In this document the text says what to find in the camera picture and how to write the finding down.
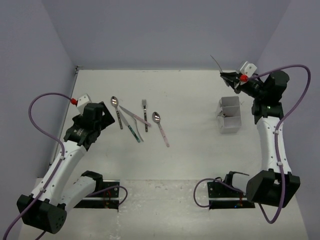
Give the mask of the knife with teal handle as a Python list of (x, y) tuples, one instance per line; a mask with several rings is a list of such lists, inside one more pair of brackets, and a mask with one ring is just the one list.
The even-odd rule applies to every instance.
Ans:
[(128, 127), (128, 129), (130, 130), (130, 132), (132, 133), (132, 135), (134, 136), (134, 138), (136, 139), (136, 141), (138, 143), (141, 142), (141, 140), (139, 139), (139, 137), (137, 136), (137, 134), (135, 133), (135, 131), (133, 130), (132, 126), (129, 124), (129, 122), (127, 121), (127, 119), (125, 118), (125, 116), (123, 115), (123, 113), (120, 111), (119, 112), (120, 118), (123, 121), (124, 125), (126, 127)]

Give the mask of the spoon with dark handle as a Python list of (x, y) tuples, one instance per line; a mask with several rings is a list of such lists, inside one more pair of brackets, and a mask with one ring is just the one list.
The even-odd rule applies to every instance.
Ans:
[(115, 96), (112, 96), (111, 99), (110, 99), (110, 103), (115, 108), (115, 112), (116, 112), (116, 115), (117, 115), (119, 127), (122, 130), (123, 129), (123, 125), (122, 125), (122, 121), (121, 121), (121, 117), (120, 117), (120, 112), (119, 112), (119, 109), (118, 109), (119, 101)]

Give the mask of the knife with dark handle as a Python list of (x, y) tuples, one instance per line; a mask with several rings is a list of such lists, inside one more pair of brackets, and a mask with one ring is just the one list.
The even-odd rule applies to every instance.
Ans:
[(220, 64), (217, 62), (217, 60), (210, 54), (210, 57), (213, 59), (213, 61), (217, 64), (218, 66), (218, 70), (219, 70), (219, 73), (220, 73), (220, 77), (223, 79), (224, 83), (226, 84), (227, 87), (229, 87), (229, 84), (227, 83), (227, 81), (221, 76), (221, 74), (223, 74), (223, 70), (220, 66)]

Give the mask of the spoon with pink handle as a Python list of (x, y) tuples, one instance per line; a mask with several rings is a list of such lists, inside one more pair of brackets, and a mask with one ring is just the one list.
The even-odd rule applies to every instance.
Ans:
[(159, 128), (160, 133), (161, 133), (161, 135), (162, 135), (162, 138), (163, 138), (163, 140), (164, 140), (164, 142), (165, 142), (165, 145), (169, 148), (169, 147), (170, 147), (170, 144), (169, 144), (169, 141), (168, 141), (168, 139), (167, 139), (167, 136), (166, 136), (166, 134), (165, 134), (165, 132), (164, 132), (162, 126), (161, 126), (161, 117), (160, 117), (160, 115), (159, 115), (158, 112), (154, 111), (154, 112), (152, 113), (152, 120), (158, 125), (158, 128)]

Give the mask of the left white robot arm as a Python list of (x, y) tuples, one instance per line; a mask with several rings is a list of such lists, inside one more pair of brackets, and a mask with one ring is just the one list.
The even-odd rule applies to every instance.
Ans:
[(72, 120), (73, 125), (63, 138), (60, 155), (30, 195), (21, 195), (17, 200), (24, 224), (52, 234), (62, 228), (68, 212), (79, 202), (89, 195), (97, 197), (104, 190), (103, 176), (89, 170), (69, 189), (65, 186), (90, 146), (115, 119), (104, 102), (89, 102)]

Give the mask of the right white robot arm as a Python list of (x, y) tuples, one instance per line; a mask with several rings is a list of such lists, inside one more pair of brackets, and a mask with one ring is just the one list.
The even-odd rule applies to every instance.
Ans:
[(220, 76), (235, 93), (253, 97), (251, 113), (261, 146), (260, 172), (250, 176), (230, 171), (223, 191), (230, 197), (242, 191), (251, 203), (285, 208), (301, 184), (300, 178), (292, 174), (283, 139), (284, 112), (280, 100), (290, 77), (282, 70), (270, 73), (265, 81), (237, 72)]

